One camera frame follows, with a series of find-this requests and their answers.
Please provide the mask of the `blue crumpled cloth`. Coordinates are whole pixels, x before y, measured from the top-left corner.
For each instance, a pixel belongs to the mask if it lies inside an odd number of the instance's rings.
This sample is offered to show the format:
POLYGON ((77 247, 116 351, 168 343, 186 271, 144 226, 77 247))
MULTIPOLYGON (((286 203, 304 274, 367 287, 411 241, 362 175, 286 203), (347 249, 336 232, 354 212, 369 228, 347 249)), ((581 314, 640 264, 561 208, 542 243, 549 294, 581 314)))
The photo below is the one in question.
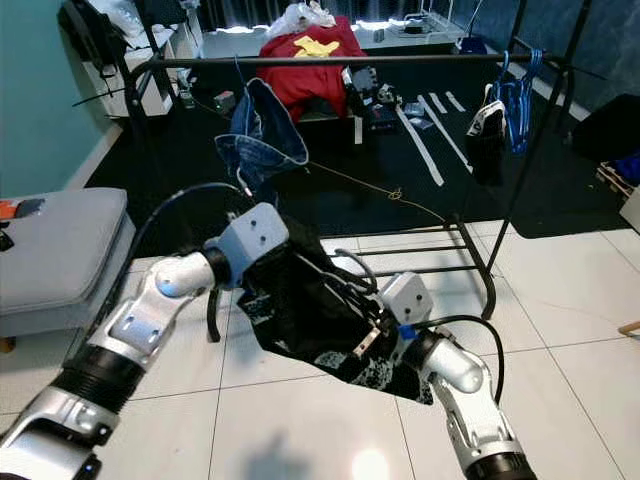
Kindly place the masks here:
POLYGON ((612 166, 631 186, 640 187, 640 148, 631 154, 617 157, 612 166))

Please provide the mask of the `orange and black tool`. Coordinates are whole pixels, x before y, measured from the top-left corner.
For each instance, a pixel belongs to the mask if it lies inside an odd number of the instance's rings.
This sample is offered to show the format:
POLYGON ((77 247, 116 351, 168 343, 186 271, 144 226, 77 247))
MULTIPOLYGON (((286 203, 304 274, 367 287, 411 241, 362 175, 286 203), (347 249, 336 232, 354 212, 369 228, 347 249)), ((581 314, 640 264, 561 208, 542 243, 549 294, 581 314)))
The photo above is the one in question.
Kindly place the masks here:
POLYGON ((10 198, 10 200, 1 200, 0 220, 10 221, 38 214, 44 204, 45 198, 22 198, 22 200, 10 198))

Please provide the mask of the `black printed t-shirt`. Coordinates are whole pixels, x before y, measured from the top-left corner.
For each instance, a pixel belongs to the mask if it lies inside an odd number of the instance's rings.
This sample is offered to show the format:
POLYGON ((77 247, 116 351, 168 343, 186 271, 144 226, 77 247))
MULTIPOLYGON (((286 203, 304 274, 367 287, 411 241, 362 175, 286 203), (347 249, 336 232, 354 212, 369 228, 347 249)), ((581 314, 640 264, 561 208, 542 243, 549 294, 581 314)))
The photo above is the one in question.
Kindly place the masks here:
POLYGON ((266 352, 305 362, 356 387, 433 404, 429 384, 406 364, 357 358, 355 347, 369 325, 365 312, 385 312, 366 296, 371 284, 338 268, 314 230, 284 218, 289 239, 256 266, 283 266, 285 289, 252 302, 238 302, 256 342, 266 352))

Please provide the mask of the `red cloth with yellow star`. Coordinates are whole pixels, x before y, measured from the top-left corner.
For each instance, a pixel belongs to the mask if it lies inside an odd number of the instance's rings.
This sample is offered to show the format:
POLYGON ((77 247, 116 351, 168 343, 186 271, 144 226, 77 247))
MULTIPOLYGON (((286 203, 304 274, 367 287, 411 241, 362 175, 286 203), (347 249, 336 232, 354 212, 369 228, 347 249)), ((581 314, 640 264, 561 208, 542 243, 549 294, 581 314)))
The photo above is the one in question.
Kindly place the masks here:
MULTIPOLYGON (((310 26, 292 35, 270 38, 259 50, 260 58, 364 58, 346 15, 338 15, 333 27, 310 26)), ((257 76, 269 84, 288 109, 293 122, 300 122, 314 99, 329 102, 334 113, 348 116, 343 65, 326 67, 262 67, 257 76)))

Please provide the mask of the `wooden pallet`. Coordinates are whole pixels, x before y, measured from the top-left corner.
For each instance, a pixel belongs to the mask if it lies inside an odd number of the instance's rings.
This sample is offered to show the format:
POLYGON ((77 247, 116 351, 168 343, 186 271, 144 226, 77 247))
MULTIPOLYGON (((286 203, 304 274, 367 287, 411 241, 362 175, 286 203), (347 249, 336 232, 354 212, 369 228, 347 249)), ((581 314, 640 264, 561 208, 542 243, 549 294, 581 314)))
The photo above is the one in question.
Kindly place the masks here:
POLYGON ((612 191, 620 193, 622 196, 626 196, 635 186, 631 186, 625 179, 617 173, 617 170, 613 168, 612 161, 607 163, 596 164, 595 174, 596 178, 602 180, 612 191))

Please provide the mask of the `black metal clothes rack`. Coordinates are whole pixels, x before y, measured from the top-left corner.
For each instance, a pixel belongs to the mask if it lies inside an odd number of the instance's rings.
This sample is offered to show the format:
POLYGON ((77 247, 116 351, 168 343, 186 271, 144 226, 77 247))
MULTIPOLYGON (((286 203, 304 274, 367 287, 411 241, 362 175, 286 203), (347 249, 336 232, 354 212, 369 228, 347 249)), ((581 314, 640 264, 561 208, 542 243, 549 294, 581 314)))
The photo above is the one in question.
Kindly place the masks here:
POLYGON ((156 76, 161 91, 170 90, 170 81, 166 70, 170 68, 187 68, 187 67, 225 67, 225 65, 251 65, 251 67, 375 67, 375 65, 399 65, 399 64, 471 64, 471 63, 498 63, 500 61, 500 73, 498 79, 502 79, 507 74, 507 70, 515 63, 524 63, 527 65, 524 78, 529 82, 534 82, 538 78, 538 73, 534 72, 535 64, 544 67, 544 69, 552 70, 556 73, 556 79, 550 84, 550 92, 547 95, 547 108, 538 118, 538 124, 531 128, 529 140, 526 142, 525 151, 516 154, 515 151, 509 151, 509 156, 517 157, 522 164, 518 170, 515 186, 512 187, 511 196, 509 196, 506 212, 502 216, 502 224, 498 232, 497 239, 490 250, 488 260, 481 260, 479 256, 479 248, 476 242, 468 233, 465 225, 465 210, 461 209, 453 216, 451 220, 442 220, 439 225, 439 232, 456 232, 460 234, 466 251, 470 253, 472 261, 470 264, 463 265, 461 270, 475 270, 483 279, 485 287, 485 303, 483 311, 481 311, 480 319, 489 323, 492 320, 493 312, 497 308, 497 287, 494 284, 494 275, 492 269, 497 264, 497 257, 500 246, 506 237, 507 229, 511 224, 511 216, 516 214, 518 201, 520 201, 521 193, 524 192, 527 180, 529 180, 530 172, 536 164, 536 154, 543 145, 545 137, 545 128, 550 119, 557 119, 562 122, 570 115, 570 109, 573 105, 573 82, 575 82, 576 74, 579 68, 573 65, 573 56, 579 49, 582 32, 584 32, 591 6, 594 0, 581 0, 579 9, 577 9, 575 22, 570 33, 570 40, 562 55, 547 54, 541 52, 536 55, 535 47, 526 41, 525 38, 518 36, 521 28, 525 23, 525 12, 529 8, 529 0, 517 0, 515 15, 513 15, 513 23, 509 29, 509 37, 506 49, 502 55, 498 54, 449 54, 449 55, 392 55, 392 56, 365 56, 365 58, 248 58, 239 59, 225 58, 214 59, 166 59, 160 52, 155 52, 150 59, 142 61, 137 67, 125 68, 118 67, 118 73, 122 76, 124 93, 125 93, 125 109, 128 111, 128 122, 131 125, 134 141, 142 148, 143 154, 150 157, 151 160, 156 159, 154 142, 148 137, 145 110, 142 108, 142 93, 138 87, 138 78, 141 76, 156 76))

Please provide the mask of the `white drawer unit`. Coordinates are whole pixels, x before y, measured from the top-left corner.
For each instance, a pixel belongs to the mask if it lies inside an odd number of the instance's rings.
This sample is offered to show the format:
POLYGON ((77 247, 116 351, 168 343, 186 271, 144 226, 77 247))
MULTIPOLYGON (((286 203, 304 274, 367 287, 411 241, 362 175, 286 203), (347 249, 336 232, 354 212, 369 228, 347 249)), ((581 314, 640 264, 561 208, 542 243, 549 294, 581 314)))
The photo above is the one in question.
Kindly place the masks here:
POLYGON ((628 227, 640 234, 640 186, 632 188, 627 193, 620 215, 626 221, 628 227))

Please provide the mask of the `black shirt with white label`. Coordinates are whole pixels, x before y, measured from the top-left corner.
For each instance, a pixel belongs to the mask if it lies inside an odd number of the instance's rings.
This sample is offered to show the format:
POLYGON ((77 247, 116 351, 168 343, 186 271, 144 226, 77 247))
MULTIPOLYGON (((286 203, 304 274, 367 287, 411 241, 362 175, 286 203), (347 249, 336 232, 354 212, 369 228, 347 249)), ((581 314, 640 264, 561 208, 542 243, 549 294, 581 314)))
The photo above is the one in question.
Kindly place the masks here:
POLYGON ((468 123, 465 145, 471 173, 480 186, 503 184, 502 160, 508 150, 506 105, 499 100, 497 87, 488 84, 484 104, 468 123))

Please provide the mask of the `white plastic bag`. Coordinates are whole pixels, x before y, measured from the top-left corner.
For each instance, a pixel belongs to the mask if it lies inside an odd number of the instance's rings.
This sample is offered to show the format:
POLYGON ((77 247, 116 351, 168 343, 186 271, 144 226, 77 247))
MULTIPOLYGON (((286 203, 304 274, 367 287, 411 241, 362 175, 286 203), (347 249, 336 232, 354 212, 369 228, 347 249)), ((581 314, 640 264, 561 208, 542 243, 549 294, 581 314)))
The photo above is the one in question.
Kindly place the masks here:
POLYGON ((320 4, 319 0, 307 0, 306 3, 288 5, 284 13, 270 24, 266 36, 275 38, 283 35, 296 35, 311 26, 332 28, 335 24, 337 24, 337 19, 320 4))

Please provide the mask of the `black mechanical device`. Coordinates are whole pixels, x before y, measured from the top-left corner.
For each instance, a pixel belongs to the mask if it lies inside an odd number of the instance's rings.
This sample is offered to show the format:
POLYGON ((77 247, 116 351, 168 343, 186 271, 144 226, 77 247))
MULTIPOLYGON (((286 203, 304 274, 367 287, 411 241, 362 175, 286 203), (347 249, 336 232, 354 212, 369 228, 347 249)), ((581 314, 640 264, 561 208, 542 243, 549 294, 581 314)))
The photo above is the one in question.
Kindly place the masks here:
POLYGON ((360 100, 362 105, 370 106, 379 102, 381 82, 378 70, 374 67, 360 67, 355 70, 347 68, 344 73, 346 73, 349 88, 355 92, 355 97, 360 100))

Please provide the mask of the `black duffel bag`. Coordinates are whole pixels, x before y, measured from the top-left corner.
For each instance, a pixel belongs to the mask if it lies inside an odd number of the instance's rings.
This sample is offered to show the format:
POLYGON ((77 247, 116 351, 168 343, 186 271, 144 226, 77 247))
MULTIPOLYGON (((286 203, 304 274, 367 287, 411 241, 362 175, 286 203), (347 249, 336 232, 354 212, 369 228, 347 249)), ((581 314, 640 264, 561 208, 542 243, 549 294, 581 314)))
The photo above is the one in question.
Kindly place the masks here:
POLYGON ((621 93, 591 111, 572 129, 570 146, 595 163, 640 152, 640 95, 621 93))

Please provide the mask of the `blue floor mop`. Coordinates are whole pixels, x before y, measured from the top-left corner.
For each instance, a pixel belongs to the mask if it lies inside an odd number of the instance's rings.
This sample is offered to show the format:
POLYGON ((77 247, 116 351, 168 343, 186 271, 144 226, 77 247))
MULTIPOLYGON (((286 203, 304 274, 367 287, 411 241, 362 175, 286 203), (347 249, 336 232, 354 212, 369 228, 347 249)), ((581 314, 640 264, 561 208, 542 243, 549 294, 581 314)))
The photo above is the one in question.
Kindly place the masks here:
POLYGON ((486 52, 486 45, 483 37, 476 36, 474 33, 474 26, 479 14, 481 6, 483 6, 485 0, 476 0, 475 8, 472 10, 471 17, 468 18, 466 33, 462 37, 458 38, 456 46, 457 54, 484 54, 486 52))

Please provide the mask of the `blue denim shorts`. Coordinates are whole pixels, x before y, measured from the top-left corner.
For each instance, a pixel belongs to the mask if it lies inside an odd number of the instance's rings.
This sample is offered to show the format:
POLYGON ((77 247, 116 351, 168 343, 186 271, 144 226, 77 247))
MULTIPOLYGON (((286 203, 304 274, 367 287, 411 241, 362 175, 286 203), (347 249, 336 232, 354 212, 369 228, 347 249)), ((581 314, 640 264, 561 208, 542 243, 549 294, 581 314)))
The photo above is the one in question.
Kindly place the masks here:
POLYGON ((257 204, 278 205, 271 178, 308 164, 308 147, 291 111, 270 84, 248 79, 227 133, 214 138, 227 173, 257 204))

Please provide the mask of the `black backpack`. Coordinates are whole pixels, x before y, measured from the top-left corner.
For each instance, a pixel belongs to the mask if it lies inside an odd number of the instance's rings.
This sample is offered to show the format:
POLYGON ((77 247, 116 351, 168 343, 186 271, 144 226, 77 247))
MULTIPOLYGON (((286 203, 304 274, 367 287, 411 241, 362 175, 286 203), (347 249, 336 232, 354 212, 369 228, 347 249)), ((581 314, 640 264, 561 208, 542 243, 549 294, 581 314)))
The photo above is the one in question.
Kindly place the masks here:
POLYGON ((58 23, 79 60, 91 61, 100 70, 120 68, 125 51, 122 32, 90 1, 61 0, 58 23))

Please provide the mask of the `grey cushioned bench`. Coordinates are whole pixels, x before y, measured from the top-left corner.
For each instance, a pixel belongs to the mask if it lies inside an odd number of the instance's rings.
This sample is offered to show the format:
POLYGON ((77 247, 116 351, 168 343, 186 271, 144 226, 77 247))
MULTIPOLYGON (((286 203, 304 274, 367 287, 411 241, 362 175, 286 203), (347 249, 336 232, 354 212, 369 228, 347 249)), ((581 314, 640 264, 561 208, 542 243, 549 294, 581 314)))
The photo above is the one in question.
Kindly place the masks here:
POLYGON ((134 237, 124 189, 64 189, 38 214, 8 221, 0 253, 0 334, 24 337, 87 326, 99 315, 134 237))

